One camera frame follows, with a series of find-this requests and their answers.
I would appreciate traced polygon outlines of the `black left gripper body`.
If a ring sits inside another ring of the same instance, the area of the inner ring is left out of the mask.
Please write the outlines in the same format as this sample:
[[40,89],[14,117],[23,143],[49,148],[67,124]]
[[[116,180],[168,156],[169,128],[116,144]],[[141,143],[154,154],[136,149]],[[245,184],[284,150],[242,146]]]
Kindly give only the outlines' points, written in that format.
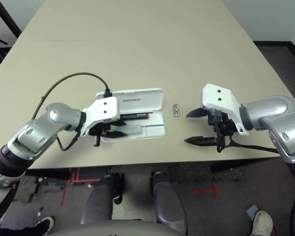
[[102,136],[102,133],[107,132],[111,129],[111,123],[98,123],[93,128],[90,129],[89,135],[94,136],[94,147],[100,146],[100,137]]

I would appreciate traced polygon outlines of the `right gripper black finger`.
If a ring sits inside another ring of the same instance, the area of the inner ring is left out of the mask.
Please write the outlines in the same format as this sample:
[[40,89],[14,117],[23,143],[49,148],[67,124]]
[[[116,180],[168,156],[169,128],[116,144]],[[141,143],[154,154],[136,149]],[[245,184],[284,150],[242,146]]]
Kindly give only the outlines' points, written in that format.
[[184,140],[186,143],[196,146],[217,146],[215,137],[195,136]]
[[187,118],[201,118],[206,117],[208,115],[208,111],[203,108],[197,108],[192,111],[190,111],[186,117]]

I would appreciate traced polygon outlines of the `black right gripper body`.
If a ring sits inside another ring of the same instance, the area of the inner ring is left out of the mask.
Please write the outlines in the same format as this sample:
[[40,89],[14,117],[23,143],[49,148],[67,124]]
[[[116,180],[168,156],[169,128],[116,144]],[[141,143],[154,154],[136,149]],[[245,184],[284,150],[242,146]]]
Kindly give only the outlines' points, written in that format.
[[217,148],[225,148],[225,136],[236,133],[235,123],[228,118],[228,115],[218,110],[208,112],[208,124],[213,126],[216,133]]

